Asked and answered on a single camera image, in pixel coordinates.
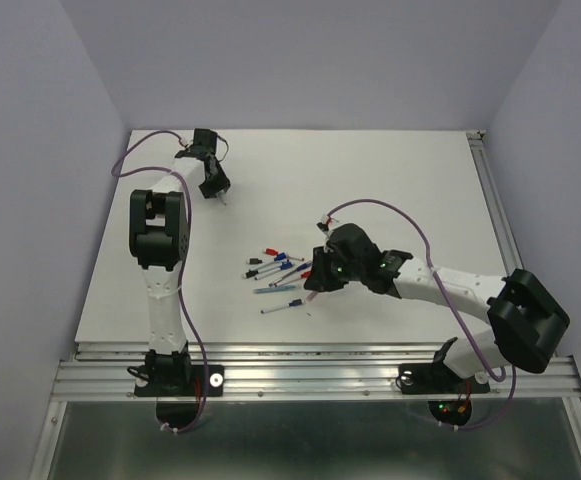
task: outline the white board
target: white board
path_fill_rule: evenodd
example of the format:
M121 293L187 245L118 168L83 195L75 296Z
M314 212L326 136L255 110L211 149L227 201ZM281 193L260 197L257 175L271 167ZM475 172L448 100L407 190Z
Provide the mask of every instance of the white board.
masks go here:
M146 133L133 132L130 144ZM464 132L220 133L230 142L223 163L232 181L228 205L201 196L202 168L190 179L193 224L183 292L204 341L433 342L461 336L446 308L375 295L352 284L304 307L259 313L305 292L254 295L252 289L264 281L241 278L245 259L262 257L264 247L311 256L324 240L315 226L321 215L355 198L384 200L408 212L428 235L438 266L505 273ZM124 171L170 166L178 150L174 137L153 137L128 157ZM119 181L77 342L147 342L146 287L128 248L128 209L130 193L149 188L160 175ZM388 209L352 206L337 218L357 223L380 249L424 256L413 228ZM485 328L466 320L475 332Z

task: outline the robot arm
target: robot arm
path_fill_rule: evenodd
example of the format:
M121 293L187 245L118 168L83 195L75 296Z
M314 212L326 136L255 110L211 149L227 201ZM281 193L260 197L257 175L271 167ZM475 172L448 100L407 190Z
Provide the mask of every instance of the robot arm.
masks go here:
M329 228L328 239L313 251L310 277L304 288L329 292L360 281L374 293L446 305L432 271L423 260L399 250L381 251L355 224ZM542 373L554 355L570 320L530 272L517 269L506 278L436 268L457 309L488 323L492 329L475 335L492 367L515 365ZM451 391L464 379L484 370L466 338L450 339L432 364L403 366L404 393Z
M203 162L205 181L199 188L204 198L223 201L230 180L215 155L217 137L212 130L196 129L192 144L175 156L171 173L130 195L130 252L142 269L150 318L144 365L131 373L139 379L137 387L148 384L160 395L185 390L192 374L178 298L190 232L183 185L175 174L188 179Z

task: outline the black mount bracket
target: black mount bracket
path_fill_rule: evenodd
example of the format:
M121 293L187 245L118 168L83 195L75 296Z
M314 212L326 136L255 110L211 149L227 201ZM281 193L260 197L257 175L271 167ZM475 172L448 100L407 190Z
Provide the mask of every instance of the black mount bracket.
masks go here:
M175 158L190 157L203 162L205 181L199 185L203 198L216 198L230 188L221 162L217 160L217 132L206 128L195 128L192 144L181 150Z
M188 254L189 231L181 192L154 193L135 190L130 194L130 253L143 269L161 266L172 271ZM151 225L163 215L164 225Z
M209 375L218 373L223 377L223 365L208 365ZM140 380L135 382L134 394L137 397L194 397L195 383L203 389L205 384L203 364L193 365L186 343L183 351L162 355L150 350L146 353L144 364L130 367L129 373ZM223 382L216 386L208 385L208 397L223 395Z
M434 354L432 363L403 363L399 365L396 385L404 395L459 394L466 382L472 393L489 393L488 383L479 383L474 377L461 379L444 365L446 354L457 337L448 340Z

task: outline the purple cable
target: purple cable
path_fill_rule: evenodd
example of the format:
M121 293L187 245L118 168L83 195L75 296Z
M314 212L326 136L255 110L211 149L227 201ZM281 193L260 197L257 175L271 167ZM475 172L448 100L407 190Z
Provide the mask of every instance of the purple cable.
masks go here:
M512 365L512 385L510 385L510 393L508 394L508 398L506 398L503 407L497 413L492 415L485 420L475 423L474 425L466 425L465 427L459 427L459 430L476 430L477 428L487 427L488 425L496 422L499 420L503 415L510 409L510 405L512 404L512 397L514 397L514 391L517 389L517 369L514 365Z
M137 141L137 143L135 143L132 147L130 147L126 153L124 153L112 166L112 169L110 170L110 174L113 177L116 178L124 178L124 177L129 177L130 175L134 175L135 173L141 173L141 172L165 172L168 173L170 175L172 175L173 177L175 177L177 180L179 180L181 182L181 185L183 187L183 195L185 196L186 199L186 221L188 223L188 235L190 234L190 230L192 228L192 203L190 201L190 190L188 190L188 185L185 181L185 179L177 172L173 172L172 170L170 170L169 168L165 168L165 167L141 167L141 168L137 168L135 170L131 170L129 172L126 173L121 173L121 168L123 167L123 161L125 160L125 158L134 151L135 148L137 148L139 145L141 145L143 142L145 142L148 138L153 137L155 135L158 135L160 133L166 133L169 135L174 135L175 137L177 137L179 139L179 144L183 146L183 139L181 138L181 136L175 132L172 132L170 130L157 130L154 132L151 132L149 134L147 134L145 137L141 138L139 141ZM192 422L190 422L188 425L186 425L183 428L177 429L177 433L184 433L187 432L189 430L191 430L199 421L199 419L201 418L201 414L203 413L203 410L206 407L206 401L208 399L208 390L210 389L210 369L208 367L208 355L206 353L206 348L203 344L203 341L201 340L201 336L199 335L199 332L197 332L197 329L195 328L194 324L192 323L192 319L190 318L190 314L188 313L188 309L186 308L186 303L183 300L183 292L182 292L182 283L183 283L183 271L185 270L185 260L183 262L183 265L181 265L181 271L179 272L179 278L177 280L177 287L178 287L178 293L179 293L179 303L181 304L181 310L183 311L183 316L186 318L186 322L188 323L188 326L190 327L190 330L192 330L192 334L194 335L194 338L197 340L197 344L199 345L199 349L201 350L201 357L203 358L203 397L201 399L201 403L199 404L199 409L197 410L197 414L195 415L194 419L192 420Z
M506 379L505 369L504 368L501 369L500 375L497 375L496 373L494 373L494 371L492 370L492 367L488 363L488 360L486 359L485 355L483 354L483 352L479 348L479 345L477 345L477 342L475 341L474 337L472 336L472 333L470 333L470 330L468 329L466 322L464 322L463 318L461 318L461 314L459 313L457 306L454 304L454 302L452 301L452 298L450 298L450 294L446 290L446 287L443 285L443 282L441 281L439 274L435 271L434 264L432 263L432 258L430 256L430 242L428 241L428 237L426 237L425 233L423 233L423 230L421 230L421 227L417 224L417 222L415 222L414 219L410 215L408 215L406 212L404 212L403 210L400 210L397 207L390 205L389 203L382 202L381 200L374 200L372 198L360 198L357 200L351 200L349 202L342 203L338 207L335 207L332 210L330 210L328 212L328 216L331 217L333 214L335 214L339 210L341 210L345 207L349 207L350 205L356 205L358 203L374 203L374 204L382 205L386 208L389 208L393 212L396 212L399 215L401 215L403 218L405 218L410 223L410 225L412 225L415 228L415 230L419 233L419 236L421 237L421 240L423 240L423 243L426 247L426 263L428 264L428 268L432 272L432 277L434 278L435 282L437 283L437 286L439 287L439 291L441 292L443 299L445 300L446 304L448 305L448 308L450 308L450 310L452 311L452 314L454 315L454 318L456 318L457 322L459 322L459 326L461 327L461 330L463 330L463 333L465 334L466 338L468 339L468 342L470 342L470 345L472 346L474 353L476 353L477 357L479 357L479 361L483 365L483 368L485 368L486 372L488 372L488 375L490 375L490 377L492 377L492 379L496 382L503 382Z

